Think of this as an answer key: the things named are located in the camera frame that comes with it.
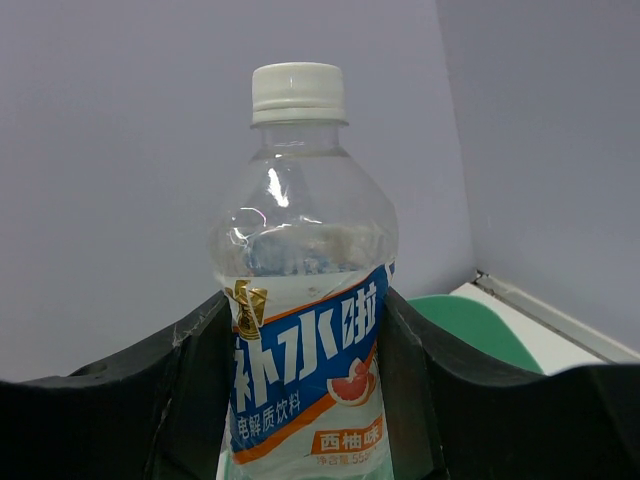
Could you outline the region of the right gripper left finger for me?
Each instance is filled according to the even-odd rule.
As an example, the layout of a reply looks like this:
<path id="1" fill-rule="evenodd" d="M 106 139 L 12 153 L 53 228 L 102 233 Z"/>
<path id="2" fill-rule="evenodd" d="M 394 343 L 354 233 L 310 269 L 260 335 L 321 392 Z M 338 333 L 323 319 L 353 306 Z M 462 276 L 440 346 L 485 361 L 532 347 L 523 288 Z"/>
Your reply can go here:
<path id="1" fill-rule="evenodd" d="M 213 479 L 231 388 L 229 304 L 69 376 L 1 384 L 4 479 Z"/>

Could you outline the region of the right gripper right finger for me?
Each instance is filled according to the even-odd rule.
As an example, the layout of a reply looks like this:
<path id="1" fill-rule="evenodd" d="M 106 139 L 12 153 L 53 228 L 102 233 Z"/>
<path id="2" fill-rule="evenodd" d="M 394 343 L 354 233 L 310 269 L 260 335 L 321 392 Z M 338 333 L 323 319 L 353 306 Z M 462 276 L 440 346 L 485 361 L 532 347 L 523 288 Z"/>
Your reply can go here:
<path id="1" fill-rule="evenodd" d="M 509 365 L 385 299 L 380 376 L 398 479 L 635 479 L 639 369 L 545 376 Z"/>

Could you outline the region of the white blue label bottle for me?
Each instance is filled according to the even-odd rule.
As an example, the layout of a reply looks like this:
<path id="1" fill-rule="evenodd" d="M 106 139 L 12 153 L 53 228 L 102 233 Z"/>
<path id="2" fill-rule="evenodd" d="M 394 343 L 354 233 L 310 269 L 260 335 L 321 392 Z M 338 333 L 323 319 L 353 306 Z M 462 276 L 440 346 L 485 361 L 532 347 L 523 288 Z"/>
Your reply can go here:
<path id="1" fill-rule="evenodd" d="M 378 336 L 395 269 L 393 204 L 341 146 L 341 70 L 252 76 L 261 135 L 210 235 L 228 299 L 229 479 L 389 479 Z"/>

